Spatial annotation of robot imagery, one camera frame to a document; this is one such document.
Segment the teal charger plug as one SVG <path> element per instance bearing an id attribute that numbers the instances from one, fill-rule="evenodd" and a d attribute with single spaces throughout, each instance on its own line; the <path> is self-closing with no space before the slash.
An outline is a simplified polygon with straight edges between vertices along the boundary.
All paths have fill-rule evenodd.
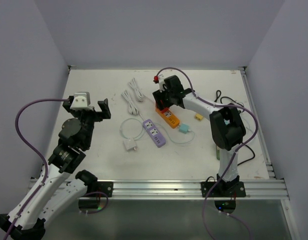
<path id="1" fill-rule="evenodd" d="M 178 127 L 179 132 L 183 133 L 183 134 L 187 134 L 189 132 L 189 125 L 187 124 L 180 124 Z"/>

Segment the white charger plug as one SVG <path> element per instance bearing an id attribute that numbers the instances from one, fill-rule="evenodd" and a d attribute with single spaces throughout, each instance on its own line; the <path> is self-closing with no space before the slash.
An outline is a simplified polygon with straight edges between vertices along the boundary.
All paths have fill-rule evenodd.
<path id="1" fill-rule="evenodd" d="M 133 137 L 124 139 L 123 144 L 124 144 L 126 151 L 128 151 L 128 152 L 129 151 L 136 151 L 137 148 L 138 148 L 136 141 Z"/>

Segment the yellow plug adapter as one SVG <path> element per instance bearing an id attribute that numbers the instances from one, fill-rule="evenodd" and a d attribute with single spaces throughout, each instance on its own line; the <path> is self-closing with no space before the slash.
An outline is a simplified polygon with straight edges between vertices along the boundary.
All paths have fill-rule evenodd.
<path id="1" fill-rule="evenodd" d="M 198 121 L 202 121 L 204 119 L 204 117 L 198 113 L 194 116 L 194 118 Z"/>

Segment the red cube socket adapter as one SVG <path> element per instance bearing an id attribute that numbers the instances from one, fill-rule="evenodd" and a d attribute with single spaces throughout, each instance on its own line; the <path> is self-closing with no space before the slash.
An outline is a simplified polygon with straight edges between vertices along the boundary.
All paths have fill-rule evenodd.
<path id="1" fill-rule="evenodd" d="M 162 114 L 164 114 L 164 113 L 167 112 L 167 111 L 169 111 L 169 108 L 168 108 L 168 107 L 164 108 L 163 110 L 160 110 L 159 112 L 162 113 Z"/>

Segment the orange power strip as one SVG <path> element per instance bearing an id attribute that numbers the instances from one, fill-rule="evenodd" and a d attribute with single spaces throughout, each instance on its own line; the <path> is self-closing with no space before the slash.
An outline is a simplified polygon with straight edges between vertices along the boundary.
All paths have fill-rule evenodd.
<path id="1" fill-rule="evenodd" d="M 155 107 L 156 112 L 158 115 L 172 128 L 175 129 L 180 125 L 180 120 L 176 115 L 174 115 L 171 110 L 165 112 L 165 113 L 160 113 L 159 109 Z"/>

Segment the purple power strip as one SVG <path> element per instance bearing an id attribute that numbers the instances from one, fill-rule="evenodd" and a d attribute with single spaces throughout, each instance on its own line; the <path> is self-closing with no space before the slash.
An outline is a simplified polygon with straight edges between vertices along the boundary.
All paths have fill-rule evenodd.
<path id="1" fill-rule="evenodd" d="M 155 145 L 160 148 L 166 144 L 166 139 L 159 131 L 158 127 L 150 120 L 147 119 L 142 123 L 144 130 L 149 135 Z"/>

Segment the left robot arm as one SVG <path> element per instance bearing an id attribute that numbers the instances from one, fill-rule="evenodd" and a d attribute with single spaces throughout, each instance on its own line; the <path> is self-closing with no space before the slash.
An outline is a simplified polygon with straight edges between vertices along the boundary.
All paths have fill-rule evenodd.
<path id="1" fill-rule="evenodd" d="M 100 111 L 90 105 L 87 92 L 79 92 L 60 101 L 73 117 L 62 124 L 58 145 L 48 159 L 24 138 L 19 128 L 22 112 L 32 104 L 25 105 L 17 113 L 17 134 L 40 156 L 43 170 L 23 200 L 9 213 L 0 214 L 0 228 L 6 233 L 4 239 L 40 240 L 50 223 L 78 198 L 108 200 L 111 196 L 105 188 L 98 187 L 97 177 L 87 170 L 78 172 L 63 190 L 59 190 L 83 161 L 85 151 L 90 149 L 95 123 L 111 118 L 108 99 L 98 102 Z"/>

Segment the green power strip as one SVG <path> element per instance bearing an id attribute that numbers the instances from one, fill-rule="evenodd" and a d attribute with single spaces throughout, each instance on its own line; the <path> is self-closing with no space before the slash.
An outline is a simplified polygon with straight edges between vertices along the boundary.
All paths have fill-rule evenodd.
<path id="1" fill-rule="evenodd" d="M 220 148 L 216 146 L 216 159 L 220 160 Z"/>

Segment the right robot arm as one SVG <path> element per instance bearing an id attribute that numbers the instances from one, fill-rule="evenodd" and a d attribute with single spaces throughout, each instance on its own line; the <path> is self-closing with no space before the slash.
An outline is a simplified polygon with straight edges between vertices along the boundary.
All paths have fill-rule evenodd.
<path id="1" fill-rule="evenodd" d="M 211 135 L 219 148 L 220 166 L 217 174 L 217 192 L 228 196 L 239 183 L 237 156 L 234 149 L 243 142 L 246 129 L 237 108 L 232 105 L 218 105 L 201 99 L 190 89 L 185 89 L 179 77 L 172 75 L 161 80 L 155 76 L 153 82 L 159 85 L 159 90 L 153 92 L 156 107 L 164 112 L 171 106 L 179 106 L 193 111 L 209 120 Z"/>

